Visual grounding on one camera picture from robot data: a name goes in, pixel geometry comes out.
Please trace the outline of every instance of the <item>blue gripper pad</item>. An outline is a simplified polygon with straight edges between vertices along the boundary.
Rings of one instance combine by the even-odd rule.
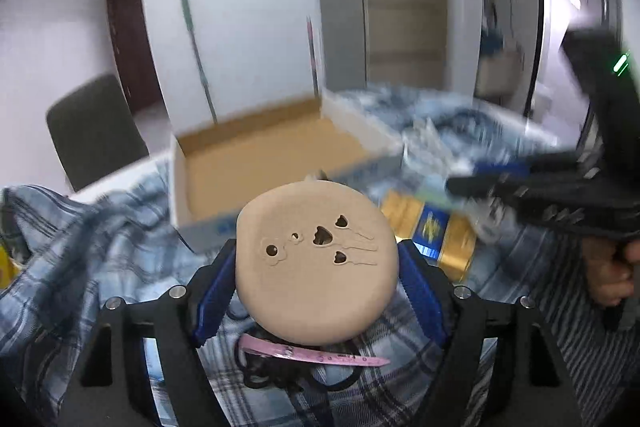
[[[214,261],[211,266],[204,268],[211,269],[214,278],[198,303],[196,328],[193,331],[197,346],[203,346],[207,339],[218,333],[222,318],[236,291],[236,249],[221,261],[222,267],[216,266]]]
[[[398,244],[400,281],[409,297],[411,308],[414,309],[422,332],[438,346],[444,347],[448,335],[444,325],[442,306],[429,283],[422,276],[407,245],[403,243]]]
[[[503,172],[506,172],[507,174],[515,174],[522,178],[526,178],[531,174],[529,166],[526,163],[517,160],[504,164],[478,162],[476,163],[476,168],[474,170],[474,174],[502,174]]]

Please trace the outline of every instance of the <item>gray chair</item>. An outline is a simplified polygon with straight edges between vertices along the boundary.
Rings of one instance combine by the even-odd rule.
[[[113,74],[91,80],[47,111],[47,126],[74,190],[149,156]]]

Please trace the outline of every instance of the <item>blue label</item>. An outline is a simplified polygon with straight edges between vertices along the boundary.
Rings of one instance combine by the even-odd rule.
[[[436,260],[440,258],[440,250],[448,223],[449,214],[437,208],[424,206],[414,237],[412,237],[421,254]]]

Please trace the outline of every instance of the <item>finger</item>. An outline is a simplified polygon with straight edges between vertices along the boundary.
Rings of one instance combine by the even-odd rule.
[[[632,268],[625,263],[609,261],[608,263],[591,264],[587,270],[587,279],[594,285],[613,284],[631,279]]]
[[[629,243],[625,248],[625,259],[632,264],[640,263],[640,241]]]
[[[616,284],[605,284],[594,289],[593,298],[599,304],[606,305],[611,301],[629,298],[634,294],[634,285],[630,281]]]
[[[588,237],[582,240],[582,256],[587,263],[604,263],[613,259],[616,245],[606,239]]]
[[[615,308],[616,306],[620,306],[620,304],[622,304],[622,299],[613,299],[598,304],[601,304],[605,308]]]

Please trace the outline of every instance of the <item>cardboard box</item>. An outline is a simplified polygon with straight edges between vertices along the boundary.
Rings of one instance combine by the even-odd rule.
[[[194,251],[235,233],[242,207],[319,170],[358,188],[399,167],[402,141],[336,94],[268,108],[172,145],[172,224]]]

